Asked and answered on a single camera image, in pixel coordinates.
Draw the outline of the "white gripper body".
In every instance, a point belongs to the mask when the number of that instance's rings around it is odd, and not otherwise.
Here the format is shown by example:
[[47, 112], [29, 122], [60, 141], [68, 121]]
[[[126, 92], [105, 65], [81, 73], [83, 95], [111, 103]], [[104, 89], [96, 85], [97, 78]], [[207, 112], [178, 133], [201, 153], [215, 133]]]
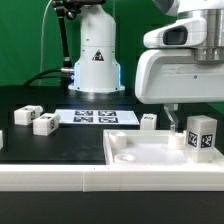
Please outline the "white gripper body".
[[135, 95], [144, 104], [224, 101], [224, 46], [203, 17], [179, 19], [143, 37]]

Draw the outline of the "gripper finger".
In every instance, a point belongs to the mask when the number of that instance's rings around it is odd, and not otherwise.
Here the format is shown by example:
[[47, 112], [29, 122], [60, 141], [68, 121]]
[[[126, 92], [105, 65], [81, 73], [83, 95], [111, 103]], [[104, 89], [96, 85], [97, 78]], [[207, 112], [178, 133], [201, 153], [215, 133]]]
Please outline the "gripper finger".
[[172, 133], [177, 133], [179, 120], [176, 112], [178, 111], [178, 105], [173, 103], [166, 103], [164, 105], [164, 111], [170, 120], [170, 131]]

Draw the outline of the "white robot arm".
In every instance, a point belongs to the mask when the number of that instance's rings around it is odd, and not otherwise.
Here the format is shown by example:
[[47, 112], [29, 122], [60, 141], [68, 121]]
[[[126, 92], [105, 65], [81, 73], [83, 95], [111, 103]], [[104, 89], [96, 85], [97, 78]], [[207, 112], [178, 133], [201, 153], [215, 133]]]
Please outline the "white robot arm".
[[[152, 0], [173, 24], [146, 33], [135, 95], [162, 104], [178, 129], [179, 103], [224, 101], [224, 0]], [[69, 89], [93, 98], [122, 91], [115, 22], [96, 1], [83, 3], [81, 52]]]

